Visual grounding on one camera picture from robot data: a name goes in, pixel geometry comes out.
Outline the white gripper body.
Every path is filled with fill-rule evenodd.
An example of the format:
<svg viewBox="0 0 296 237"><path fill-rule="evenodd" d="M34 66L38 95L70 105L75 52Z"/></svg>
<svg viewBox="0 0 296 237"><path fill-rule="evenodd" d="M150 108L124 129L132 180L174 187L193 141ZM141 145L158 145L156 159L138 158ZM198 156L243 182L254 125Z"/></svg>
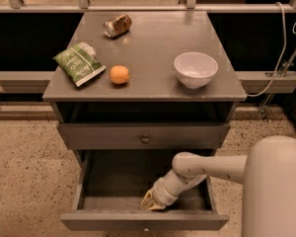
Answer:
<svg viewBox="0 0 296 237"><path fill-rule="evenodd" d="M152 189L152 197L154 200L154 204L157 207L167 207L172 205L177 199L177 196L172 195L165 186L165 182L163 178L159 178L153 185Z"/></svg>

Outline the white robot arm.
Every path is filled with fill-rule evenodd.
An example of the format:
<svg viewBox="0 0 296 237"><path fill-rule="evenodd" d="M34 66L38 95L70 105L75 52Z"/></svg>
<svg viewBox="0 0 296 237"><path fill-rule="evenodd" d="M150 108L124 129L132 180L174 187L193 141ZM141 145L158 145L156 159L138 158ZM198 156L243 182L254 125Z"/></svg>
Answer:
<svg viewBox="0 0 296 237"><path fill-rule="evenodd" d="M243 186L242 237L296 237L296 139L274 135L240 156L180 152L172 169L147 191L142 209L161 210L215 177Z"/></svg>

